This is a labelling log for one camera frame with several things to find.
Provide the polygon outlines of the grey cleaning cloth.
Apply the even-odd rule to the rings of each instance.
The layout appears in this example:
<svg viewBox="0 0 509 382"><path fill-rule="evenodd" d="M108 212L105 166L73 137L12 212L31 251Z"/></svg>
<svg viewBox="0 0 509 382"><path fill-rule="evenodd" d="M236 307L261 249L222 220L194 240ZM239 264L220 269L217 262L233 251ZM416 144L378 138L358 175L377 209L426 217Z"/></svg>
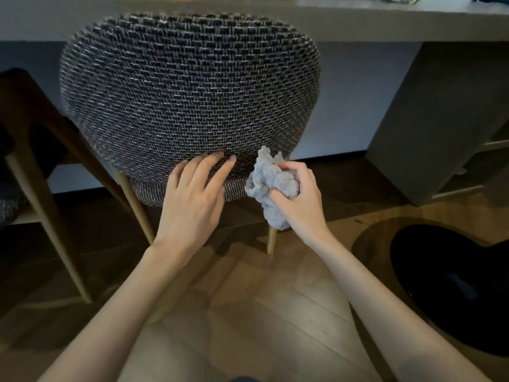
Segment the grey cleaning cloth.
<svg viewBox="0 0 509 382"><path fill-rule="evenodd" d="M271 155L269 147L262 146L253 171L246 180L245 192L254 198L263 208L267 223L277 230L290 227L288 220L270 199L272 188L278 189L287 199L293 200L300 193L300 183L294 170L282 170L278 164L284 162L283 154Z"/></svg>

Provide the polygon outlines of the person's right hand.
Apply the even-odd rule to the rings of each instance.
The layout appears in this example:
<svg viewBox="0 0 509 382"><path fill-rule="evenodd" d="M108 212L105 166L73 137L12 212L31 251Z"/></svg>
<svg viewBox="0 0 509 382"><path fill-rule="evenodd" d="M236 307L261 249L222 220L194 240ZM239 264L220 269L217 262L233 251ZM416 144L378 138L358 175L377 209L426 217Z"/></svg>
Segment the person's right hand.
<svg viewBox="0 0 509 382"><path fill-rule="evenodd" d="M328 240L333 239L323 213L322 196L315 175L303 162L279 163L282 170L294 170L300 183L298 198L290 204L275 204L301 240L319 252Z"/></svg>

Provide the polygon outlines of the grey desk with cabinet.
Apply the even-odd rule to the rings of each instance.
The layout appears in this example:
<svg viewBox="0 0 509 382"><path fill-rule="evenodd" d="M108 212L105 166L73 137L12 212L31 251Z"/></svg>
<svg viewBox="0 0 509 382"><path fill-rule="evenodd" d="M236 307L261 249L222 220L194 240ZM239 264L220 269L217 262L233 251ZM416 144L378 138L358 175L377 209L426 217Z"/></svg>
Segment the grey desk with cabinet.
<svg viewBox="0 0 509 382"><path fill-rule="evenodd" d="M492 130L509 115L509 42L425 42L409 64L398 90L386 91L382 71L389 74L392 52L406 52L402 38L390 49L375 43L376 50L354 38L390 38L410 35L413 29L431 25L437 34L461 33L474 37L478 18L461 25L461 15L382 9L372 0L328 0L329 6L295 4L285 0L0 0L0 71L3 42L54 42L60 35L54 60L53 85L58 87L57 109L67 115L60 93L60 58L69 39L78 31L105 18L130 13L164 15L239 14L270 18L295 27L310 37L320 54L320 92L309 122L325 119L318 114L328 101L326 113L335 119L317 132L316 152L326 152L328 143L341 143L340 120L346 110L354 119L370 121L386 101L384 117L367 148L368 160L415 205L422 205L448 182Z"/></svg>

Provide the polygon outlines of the dark wooden chair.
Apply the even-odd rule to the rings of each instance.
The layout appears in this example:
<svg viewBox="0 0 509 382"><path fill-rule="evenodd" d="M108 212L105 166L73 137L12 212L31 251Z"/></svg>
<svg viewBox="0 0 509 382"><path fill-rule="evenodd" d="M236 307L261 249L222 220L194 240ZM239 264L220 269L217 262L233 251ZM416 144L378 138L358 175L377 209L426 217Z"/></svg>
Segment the dark wooden chair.
<svg viewBox="0 0 509 382"><path fill-rule="evenodd" d="M30 128L36 124L51 132L108 191L131 210L120 186L94 156L79 133L60 114L27 71L14 69L0 76L0 123L14 144L6 164L57 251L86 303L94 301L86 270L54 196L39 168L30 144Z"/></svg>

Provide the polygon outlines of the grey woven chair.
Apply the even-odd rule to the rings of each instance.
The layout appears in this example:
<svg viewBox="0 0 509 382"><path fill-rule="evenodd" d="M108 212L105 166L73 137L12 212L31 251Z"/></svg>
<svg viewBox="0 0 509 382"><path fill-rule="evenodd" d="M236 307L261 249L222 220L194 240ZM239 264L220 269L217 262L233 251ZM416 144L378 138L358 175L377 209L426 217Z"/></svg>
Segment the grey woven chair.
<svg viewBox="0 0 509 382"><path fill-rule="evenodd" d="M225 200L246 196L258 150L288 158L317 103L317 45L295 27L233 14L130 13L75 33L60 58L68 117L93 150L161 207L171 170L222 151Z"/></svg>

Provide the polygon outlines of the person's left hand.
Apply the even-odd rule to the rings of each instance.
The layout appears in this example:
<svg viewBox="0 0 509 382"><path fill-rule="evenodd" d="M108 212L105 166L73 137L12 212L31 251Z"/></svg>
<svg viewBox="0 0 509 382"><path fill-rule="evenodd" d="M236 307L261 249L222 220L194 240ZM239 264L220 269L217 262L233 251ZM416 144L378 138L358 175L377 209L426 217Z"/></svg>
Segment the person's left hand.
<svg viewBox="0 0 509 382"><path fill-rule="evenodd" d="M188 160L175 190L168 191L167 183L157 234L151 246L160 256L181 263L188 261L218 225L225 204L225 183L209 185L213 174L206 185L195 185L195 170L207 155ZM231 155L219 167L225 179L236 161L237 157Z"/></svg>

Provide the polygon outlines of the round bin with black liner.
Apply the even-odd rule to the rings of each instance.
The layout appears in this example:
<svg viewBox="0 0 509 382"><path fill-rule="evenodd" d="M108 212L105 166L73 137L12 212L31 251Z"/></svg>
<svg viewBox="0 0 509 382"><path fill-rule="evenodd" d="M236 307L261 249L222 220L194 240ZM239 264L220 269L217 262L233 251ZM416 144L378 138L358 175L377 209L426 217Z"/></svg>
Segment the round bin with black liner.
<svg viewBox="0 0 509 382"><path fill-rule="evenodd" d="M391 218L352 253L493 382L509 382L509 239L488 244L438 222Z"/></svg>

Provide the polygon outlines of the person's left forearm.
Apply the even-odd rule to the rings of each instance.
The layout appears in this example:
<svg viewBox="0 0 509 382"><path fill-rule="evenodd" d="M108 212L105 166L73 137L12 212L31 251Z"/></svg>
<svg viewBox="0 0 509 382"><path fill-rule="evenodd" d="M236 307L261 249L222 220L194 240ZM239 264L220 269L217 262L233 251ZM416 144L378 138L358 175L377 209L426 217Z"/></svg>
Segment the person's left forearm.
<svg viewBox="0 0 509 382"><path fill-rule="evenodd" d="M152 308L196 246L153 244L37 382L116 382Z"/></svg>

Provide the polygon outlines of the person's right forearm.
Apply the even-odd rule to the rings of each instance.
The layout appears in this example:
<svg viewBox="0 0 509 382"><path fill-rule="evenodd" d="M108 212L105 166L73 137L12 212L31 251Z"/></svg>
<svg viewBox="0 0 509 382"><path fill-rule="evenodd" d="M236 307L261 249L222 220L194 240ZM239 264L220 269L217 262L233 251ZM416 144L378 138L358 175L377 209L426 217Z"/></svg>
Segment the person's right forearm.
<svg viewBox="0 0 509 382"><path fill-rule="evenodd" d="M326 230L308 242L399 382L492 382Z"/></svg>

